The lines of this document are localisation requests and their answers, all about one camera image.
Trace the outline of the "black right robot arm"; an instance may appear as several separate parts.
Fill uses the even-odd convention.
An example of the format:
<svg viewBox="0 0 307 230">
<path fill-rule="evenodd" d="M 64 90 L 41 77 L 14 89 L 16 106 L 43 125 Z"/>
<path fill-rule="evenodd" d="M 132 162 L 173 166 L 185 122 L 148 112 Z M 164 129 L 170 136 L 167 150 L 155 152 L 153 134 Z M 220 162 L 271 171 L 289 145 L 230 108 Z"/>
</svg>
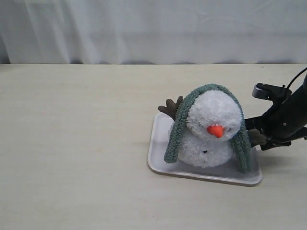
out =
<svg viewBox="0 0 307 230">
<path fill-rule="evenodd" d="M 285 86 L 257 83 L 252 96 L 272 102 L 261 116 L 245 120 L 251 146 L 261 150 L 288 147 L 292 141 L 307 138 L 307 80 L 292 92 Z"/>
</svg>

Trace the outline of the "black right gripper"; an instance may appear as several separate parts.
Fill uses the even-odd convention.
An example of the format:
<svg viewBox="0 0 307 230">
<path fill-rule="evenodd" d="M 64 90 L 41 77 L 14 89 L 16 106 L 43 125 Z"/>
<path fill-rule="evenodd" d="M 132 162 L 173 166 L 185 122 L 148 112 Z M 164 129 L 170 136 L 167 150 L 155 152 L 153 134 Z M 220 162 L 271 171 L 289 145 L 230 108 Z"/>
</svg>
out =
<svg viewBox="0 0 307 230">
<path fill-rule="evenodd" d="M 269 150 L 277 147 L 288 147 L 292 141 L 307 139 L 307 107 L 294 106 L 291 108 L 280 109 L 270 116 L 262 128 L 262 116 L 245 119 L 247 131 L 256 129 L 264 131 L 268 138 L 266 144 L 261 145 L 261 150 Z"/>
</svg>

